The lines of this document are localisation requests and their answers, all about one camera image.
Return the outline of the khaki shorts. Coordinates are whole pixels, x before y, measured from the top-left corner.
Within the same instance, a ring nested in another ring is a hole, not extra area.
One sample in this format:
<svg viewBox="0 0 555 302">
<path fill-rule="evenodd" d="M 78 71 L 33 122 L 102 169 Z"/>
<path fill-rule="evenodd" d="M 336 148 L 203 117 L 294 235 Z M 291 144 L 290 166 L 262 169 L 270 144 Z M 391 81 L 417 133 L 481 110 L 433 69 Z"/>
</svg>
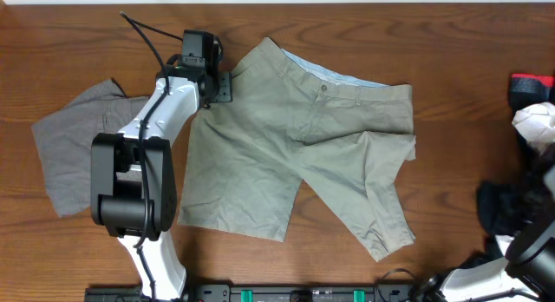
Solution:
<svg viewBox="0 0 555 302">
<path fill-rule="evenodd" d="M 410 85 L 341 75 L 265 38 L 232 92 L 193 120 L 181 225 L 282 241 L 306 183 L 374 260 L 413 244 L 395 190 L 415 158 Z"/>
</svg>

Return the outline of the white shirt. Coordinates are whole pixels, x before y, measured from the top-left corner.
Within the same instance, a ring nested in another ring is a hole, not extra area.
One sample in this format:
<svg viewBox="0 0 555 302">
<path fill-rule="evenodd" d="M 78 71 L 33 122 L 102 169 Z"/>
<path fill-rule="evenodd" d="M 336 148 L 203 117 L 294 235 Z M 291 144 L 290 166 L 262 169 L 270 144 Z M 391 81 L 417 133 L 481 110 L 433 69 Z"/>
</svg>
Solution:
<svg viewBox="0 0 555 302">
<path fill-rule="evenodd" d="M 534 157 L 524 179 L 500 196 L 495 239 L 509 260 L 524 261 L 554 238 L 554 105 L 517 111 L 513 126 Z"/>
</svg>

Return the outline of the black garment with red band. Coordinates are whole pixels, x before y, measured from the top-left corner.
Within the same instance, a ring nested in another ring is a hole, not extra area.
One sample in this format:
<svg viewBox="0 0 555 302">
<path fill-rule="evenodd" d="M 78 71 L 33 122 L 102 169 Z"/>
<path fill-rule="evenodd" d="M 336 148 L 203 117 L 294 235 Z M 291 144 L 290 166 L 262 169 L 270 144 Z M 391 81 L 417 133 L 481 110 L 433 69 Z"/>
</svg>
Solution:
<svg viewBox="0 0 555 302">
<path fill-rule="evenodd" d="M 514 73 L 510 76 L 508 105 L 513 115 L 525 107 L 541 102 L 554 102 L 554 77 Z M 462 268 L 476 267 L 503 256 L 496 239 L 515 237 L 532 224 L 547 205 L 550 193 L 543 176 L 554 167 L 554 147 L 545 152 L 536 150 L 525 137 L 516 132 L 520 171 L 511 183 L 482 181 L 476 190 L 477 215 L 486 232 L 485 250 L 475 252 Z"/>
</svg>

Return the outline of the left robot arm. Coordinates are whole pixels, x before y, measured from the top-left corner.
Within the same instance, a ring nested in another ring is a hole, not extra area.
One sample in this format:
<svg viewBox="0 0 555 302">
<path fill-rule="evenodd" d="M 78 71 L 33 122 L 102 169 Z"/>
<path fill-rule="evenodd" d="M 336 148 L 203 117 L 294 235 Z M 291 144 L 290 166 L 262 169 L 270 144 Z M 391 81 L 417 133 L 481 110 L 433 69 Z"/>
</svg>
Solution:
<svg viewBox="0 0 555 302">
<path fill-rule="evenodd" d="M 87 301 L 181 301 L 186 269 L 170 228 L 177 211 L 172 145 L 201 108 L 232 100 L 232 80 L 212 33 L 187 30 L 180 53 L 160 64 L 142 110 L 91 146 L 91 214 L 129 252 L 141 278 L 136 288 L 90 288 Z"/>
</svg>

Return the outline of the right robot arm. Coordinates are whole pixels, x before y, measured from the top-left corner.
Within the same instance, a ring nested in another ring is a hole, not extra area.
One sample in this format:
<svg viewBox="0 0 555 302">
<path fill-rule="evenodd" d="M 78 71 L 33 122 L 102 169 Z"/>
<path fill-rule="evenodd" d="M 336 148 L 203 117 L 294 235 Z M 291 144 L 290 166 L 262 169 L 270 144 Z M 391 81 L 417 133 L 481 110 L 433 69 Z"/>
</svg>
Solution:
<svg viewBox="0 0 555 302">
<path fill-rule="evenodd" d="M 413 291 L 413 301 L 553 301 L 554 219 L 528 226 L 505 256 L 468 269 L 454 269 Z"/>
</svg>

